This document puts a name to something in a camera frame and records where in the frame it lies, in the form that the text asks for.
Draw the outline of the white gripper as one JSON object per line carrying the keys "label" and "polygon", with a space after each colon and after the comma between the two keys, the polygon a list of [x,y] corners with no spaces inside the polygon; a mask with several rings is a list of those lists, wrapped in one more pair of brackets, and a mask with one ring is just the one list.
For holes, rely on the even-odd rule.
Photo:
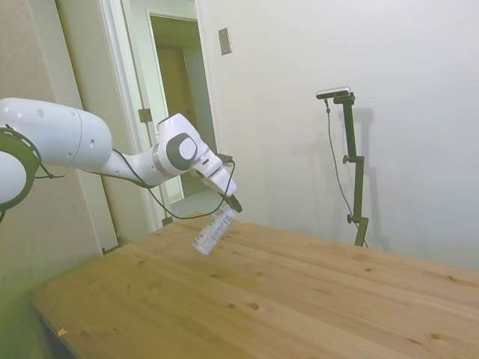
{"label": "white gripper", "polygon": [[[209,188],[226,188],[229,181],[229,173],[223,166],[222,160],[211,150],[196,155],[189,174],[198,178]],[[226,202],[232,210],[241,213],[242,205],[234,194],[226,197]]]}

